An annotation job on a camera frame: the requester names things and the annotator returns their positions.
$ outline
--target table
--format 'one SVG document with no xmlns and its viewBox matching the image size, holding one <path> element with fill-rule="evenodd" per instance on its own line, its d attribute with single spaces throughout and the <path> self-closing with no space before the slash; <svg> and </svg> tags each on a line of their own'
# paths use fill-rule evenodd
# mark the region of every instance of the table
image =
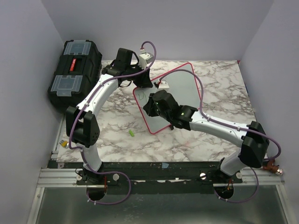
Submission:
<svg viewBox="0 0 299 224">
<path fill-rule="evenodd" d="M 156 61 L 150 77 L 157 77 L 184 63 Z M 204 85 L 203 111 L 239 123 L 249 124 L 255 120 L 237 61 L 191 63 Z M 156 135 L 150 134 L 133 97 L 134 88 L 133 84 L 118 88 L 97 116 L 100 137 L 96 144 L 102 161 L 219 161 L 237 150 L 233 144 L 201 132 L 167 128 Z M 130 136 L 129 130 L 133 131 L 134 137 Z M 60 138 L 68 140 L 65 124 Z M 60 145 L 57 149 L 57 162 L 82 162 L 78 150 Z"/>
</svg>

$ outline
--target green object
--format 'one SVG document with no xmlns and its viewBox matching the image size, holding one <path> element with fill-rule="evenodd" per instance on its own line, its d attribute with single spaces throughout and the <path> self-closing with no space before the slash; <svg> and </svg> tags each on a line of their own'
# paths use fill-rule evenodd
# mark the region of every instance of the green object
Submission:
<svg viewBox="0 0 299 224">
<path fill-rule="evenodd" d="M 134 137 L 134 133 L 131 130 L 129 130 L 129 133 L 132 137 Z"/>
</svg>

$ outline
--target white wall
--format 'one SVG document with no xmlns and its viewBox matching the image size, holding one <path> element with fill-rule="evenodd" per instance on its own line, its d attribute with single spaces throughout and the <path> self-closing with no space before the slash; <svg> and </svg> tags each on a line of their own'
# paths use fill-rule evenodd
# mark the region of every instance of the white wall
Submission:
<svg viewBox="0 0 299 224">
<path fill-rule="evenodd" d="M 158 59 L 240 59 L 273 0 L 42 0 L 64 41 L 96 42 L 104 59 L 153 41 Z"/>
<path fill-rule="evenodd" d="M 46 91 L 63 42 L 40 0 L 0 4 L 0 223 L 23 224 L 61 118 Z"/>
<path fill-rule="evenodd" d="M 299 220 L 299 1 L 275 0 L 241 59 L 257 119 L 282 146 L 278 163 Z M 272 145 L 271 154 L 276 153 Z"/>
</svg>

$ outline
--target toolbox lid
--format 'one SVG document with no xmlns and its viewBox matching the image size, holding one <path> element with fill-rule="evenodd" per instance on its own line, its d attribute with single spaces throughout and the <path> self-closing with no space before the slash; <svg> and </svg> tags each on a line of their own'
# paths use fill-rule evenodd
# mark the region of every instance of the toolbox lid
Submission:
<svg viewBox="0 0 299 224">
<path fill-rule="evenodd" d="M 71 97 L 71 92 L 78 92 L 83 76 L 55 76 L 51 92 L 58 97 Z"/>
<path fill-rule="evenodd" d="M 72 41 L 66 44 L 64 55 L 88 55 L 91 42 L 87 41 Z"/>
</svg>

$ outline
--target red label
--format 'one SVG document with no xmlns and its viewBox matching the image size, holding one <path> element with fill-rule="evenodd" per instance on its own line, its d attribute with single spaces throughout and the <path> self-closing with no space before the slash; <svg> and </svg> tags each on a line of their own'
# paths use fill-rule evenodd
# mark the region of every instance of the red label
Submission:
<svg viewBox="0 0 299 224">
<path fill-rule="evenodd" d="M 72 61 L 72 63 L 71 63 L 70 71 L 73 71 L 73 70 L 74 70 L 75 63 L 76 63 L 76 58 L 74 58 L 73 61 Z"/>
</svg>

